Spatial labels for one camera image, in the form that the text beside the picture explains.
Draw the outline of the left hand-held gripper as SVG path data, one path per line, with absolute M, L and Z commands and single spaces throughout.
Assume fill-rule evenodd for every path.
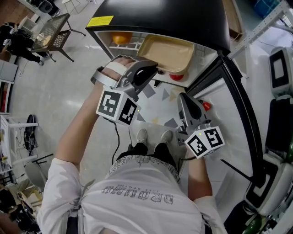
M 141 110 L 137 104 L 138 95 L 157 73 L 157 63 L 137 60 L 130 67 L 126 67 L 112 60 L 105 68 L 119 74 L 120 78 L 116 81 L 103 74 L 104 67 L 99 67 L 95 71 L 91 82 L 103 84 L 96 113 L 110 121 L 129 126 Z

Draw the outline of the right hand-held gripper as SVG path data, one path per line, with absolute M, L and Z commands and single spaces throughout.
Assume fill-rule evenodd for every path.
M 203 104 L 186 93 L 177 97 L 181 126 L 177 129 L 178 146 L 185 145 L 191 159 L 203 158 L 225 145 L 218 126 L 212 126 Z

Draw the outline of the person's left hand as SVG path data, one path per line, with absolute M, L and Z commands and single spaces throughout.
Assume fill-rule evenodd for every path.
M 117 58 L 115 60 L 115 62 L 120 63 L 123 66 L 129 68 L 135 62 L 135 60 L 131 59 L 130 57 L 120 57 L 120 58 Z M 106 68 L 106 67 L 104 67 L 104 69 L 101 71 L 101 73 L 104 74 L 105 76 L 115 80 L 115 81 L 118 81 L 121 77 L 120 74 L 118 74 L 114 70 Z

